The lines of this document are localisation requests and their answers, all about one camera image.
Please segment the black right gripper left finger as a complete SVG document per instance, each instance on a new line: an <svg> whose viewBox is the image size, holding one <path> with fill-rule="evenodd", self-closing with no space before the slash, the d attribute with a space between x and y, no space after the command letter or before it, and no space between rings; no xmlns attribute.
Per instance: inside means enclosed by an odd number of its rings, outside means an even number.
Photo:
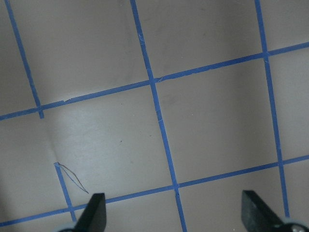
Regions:
<svg viewBox="0 0 309 232"><path fill-rule="evenodd" d="M106 228L106 201L104 193L92 195L88 205L73 228L74 232L104 232Z"/></svg>

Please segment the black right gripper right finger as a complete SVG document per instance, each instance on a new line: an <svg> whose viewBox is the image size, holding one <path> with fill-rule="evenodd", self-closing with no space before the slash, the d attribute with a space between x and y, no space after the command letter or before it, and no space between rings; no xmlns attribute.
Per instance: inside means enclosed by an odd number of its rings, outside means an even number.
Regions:
<svg viewBox="0 0 309 232"><path fill-rule="evenodd" d="M241 194L241 221L248 232L284 232L283 221L253 190Z"/></svg>

